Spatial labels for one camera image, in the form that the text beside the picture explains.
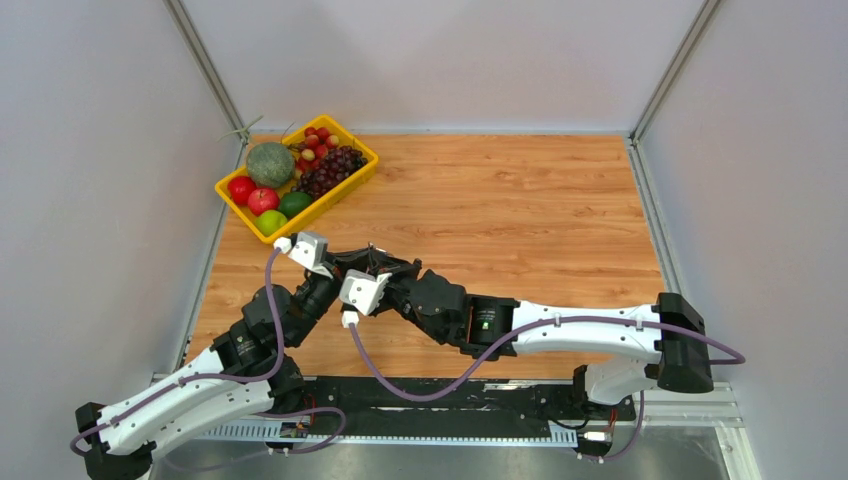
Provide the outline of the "silver keyring with keys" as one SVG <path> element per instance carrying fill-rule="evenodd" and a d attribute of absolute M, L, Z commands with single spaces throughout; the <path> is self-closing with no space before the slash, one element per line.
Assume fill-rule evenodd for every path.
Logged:
<path fill-rule="evenodd" d="M 373 243 L 369 243 L 366 255 L 366 272 L 371 275 L 376 275 L 385 265 L 387 252 L 380 249 Z"/>

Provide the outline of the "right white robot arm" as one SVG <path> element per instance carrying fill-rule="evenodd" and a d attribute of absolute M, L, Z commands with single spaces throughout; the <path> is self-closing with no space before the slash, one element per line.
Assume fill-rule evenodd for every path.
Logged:
<path fill-rule="evenodd" d="M 391 309 L 440 345 L 483 361 L 546 352 L 610 355 L 575 369 L 571 403 L 596 417 L 657 386 L 686 394 L 714 387 L 701 315 L 678 293 L 619 309 L 554 307 L 469 293 L 415 261 L 372 268 L 384 283 L 375 310 Z"/>

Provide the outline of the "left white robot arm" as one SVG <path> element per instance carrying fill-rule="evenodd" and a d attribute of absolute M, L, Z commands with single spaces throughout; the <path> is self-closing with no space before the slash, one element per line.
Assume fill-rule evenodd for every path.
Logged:
<path fill-rule="evenodd" d="M 302 232 L 275 242 L 265 273 L 285 256 L 304 269 L 295 291 L 271 279 L 242 317 L 194 360 L 142 392 L 75 412 L 70 448 L 92 479 L 140 479 L 195 436 L 253 414 L 297 414 L 305 381 L 288 350 L 299 347 L 328 312 L 350 270 L 364 271 L 374 250 L 330 253 Z"/>

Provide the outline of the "dark green avocado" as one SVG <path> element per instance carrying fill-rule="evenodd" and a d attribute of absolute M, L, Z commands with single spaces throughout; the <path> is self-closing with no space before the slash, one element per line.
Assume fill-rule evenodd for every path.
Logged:
<path fill-rule="evenodd" d="M 279 200 L 277 210 L 291 220 L 311 206 L 313 198 L 305 192 L 292 191 L 285 193 Z"/>

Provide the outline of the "dark purple grape bunch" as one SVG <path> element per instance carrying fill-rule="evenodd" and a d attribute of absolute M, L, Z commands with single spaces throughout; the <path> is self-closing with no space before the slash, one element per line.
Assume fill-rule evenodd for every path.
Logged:
<path fill-rule="evenodd" d="M 366 165 L 367 159 L 362 151 L 351 146 L 336 148 L 313 170 L 299 173 L 296 169 L 299 176 L 290 192 L 305 192 L 313 200 L 318 200 Z"/>

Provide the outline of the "light green apple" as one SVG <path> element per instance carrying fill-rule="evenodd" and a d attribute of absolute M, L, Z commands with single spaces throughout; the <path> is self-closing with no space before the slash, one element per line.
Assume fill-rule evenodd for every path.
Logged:
<path fill-rule="evenodd" d="M 256 219 L 256 228 L 265 237 L 272 236 L 288 222 L 287 217 L 278 210 L 267 210 Z"/>

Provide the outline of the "red-pink apple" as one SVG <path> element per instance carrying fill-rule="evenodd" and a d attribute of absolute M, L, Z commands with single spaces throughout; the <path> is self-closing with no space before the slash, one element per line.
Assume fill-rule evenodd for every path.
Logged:
<path fill-rule="evenodd" d="M 280 198 L 277 192 L 271 188 L 257 188 L 253 190 L 247 199 L 247 207 L 254 216 L 260 216 L 269 210 L 276 210 Z"/>

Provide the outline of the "green melon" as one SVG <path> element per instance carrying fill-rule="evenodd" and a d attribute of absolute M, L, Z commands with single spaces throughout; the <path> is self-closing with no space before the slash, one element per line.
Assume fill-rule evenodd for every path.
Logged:
<path fill-rule="evenodd" d="M 248 176 L 257 185 L 276 189 L 293 178 L 295 160 L 283 144 L 264 142 L 247 153 L 246 168 Z"/>

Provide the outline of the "yellow plastic tray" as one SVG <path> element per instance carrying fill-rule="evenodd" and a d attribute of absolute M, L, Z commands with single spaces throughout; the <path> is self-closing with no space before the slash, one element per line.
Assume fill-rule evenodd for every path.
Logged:
<path fill-rule="evenodd" d="M 304 229 L 376 173 L 378 155 L 328 115 L 254 140 L 216 193 L 264 244 Z"/>

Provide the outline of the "red apple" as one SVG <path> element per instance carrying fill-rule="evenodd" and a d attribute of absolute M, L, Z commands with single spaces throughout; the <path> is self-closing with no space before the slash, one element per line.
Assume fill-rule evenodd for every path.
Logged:
<path fill-rule="evenodd" d="M 256 183 L 249 176 L 237 176 L 227 184 L 227 191 L 233 203 L 246 206 L 250 195 L 257 189 Z"/>

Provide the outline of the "white zip tie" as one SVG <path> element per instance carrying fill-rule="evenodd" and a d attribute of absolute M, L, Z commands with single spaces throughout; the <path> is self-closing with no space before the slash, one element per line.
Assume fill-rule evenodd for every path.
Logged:
<path fill-rule="evenodd" d="M 250 121 L 249 123 L 242 126 L 241 128 L 234 129 L 234 130 L 231 130 L 227 133 L 224 133 L 223 135 L 221 135 L 217 139 L 217 142 L 220 142 L 221 140 L 224 140 L 225 138 L 230 137 L 230 136 L 236 136 L 242 144 L 249 144 L 250 141 L 251 141 L 251 128 L 256 123 L 260 122 L 263 118 L 264 118 L 263 115 L 259 115 L 257 118 Z"/>

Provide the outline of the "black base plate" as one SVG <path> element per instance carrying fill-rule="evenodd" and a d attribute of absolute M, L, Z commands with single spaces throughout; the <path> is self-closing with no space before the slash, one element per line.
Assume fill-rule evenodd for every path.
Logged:
<path fill-rule="evenodd" d="M 407 438 L 542 439 L 555 426 L 631 421 L 634 400 L 594 404 L 569 383 L 471 379 L 431 402 L 391 393 L 373 377 L 318 376 L 276 400 L 273 414 L 321 407 L 312 432 Z"/>

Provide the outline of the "left aluminium frame post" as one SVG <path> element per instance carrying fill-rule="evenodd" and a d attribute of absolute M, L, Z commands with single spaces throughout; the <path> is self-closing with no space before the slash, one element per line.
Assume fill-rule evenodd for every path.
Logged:
<path fill-rule="evenodd" d="M 230 125 L 230 130 L 246 125 L 247 123 L 243 120 L 232 100 L 185 3 L 180 0 L 164 0 L 163 4 L 169 11 L 177 30 Z"/>

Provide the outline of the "aluminium frame post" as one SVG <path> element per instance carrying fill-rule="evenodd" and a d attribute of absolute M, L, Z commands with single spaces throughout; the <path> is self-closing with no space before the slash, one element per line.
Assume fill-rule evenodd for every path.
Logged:
<path fill-rule="evenodd" d="M 169 11 L 177 30 L 230 125 L 230 130 L 246 125 L 247 123 L 243 120 L 232 100 L 185 3 L 180 0 L 164 0 L 163 4 Z"/>
<path fill-rule="evenodd" d="M 722 4 L 722 0 L 704 0 L 701 2 L 694 19 L 687 28 L 668 66 L 640 114 L 635 127 L 630 133 L 630 140 L 633 144 L 638 143 L 647 133 L 666 97 L 675 85 L 677 78 L 682 73 L 688 60 L 697 48 L 701 37 Z"/>

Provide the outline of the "right aluminium frame post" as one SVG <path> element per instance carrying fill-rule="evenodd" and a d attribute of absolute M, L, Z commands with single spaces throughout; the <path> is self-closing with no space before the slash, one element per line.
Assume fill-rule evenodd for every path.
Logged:
<path fill-rule="evenodd" d="M 675 85 L 677 78 L 682 73 L 688 60 L 697 48 L 701 37 L 722 4 L 722 0 L 704 0 L 701 2 L 694 19 L 687 28 L 668 66 L 640 114 L 635 127 L 630 133 L 630 140 L 633 144 L 638 143 L 647 133 L 666 97 Z"/>

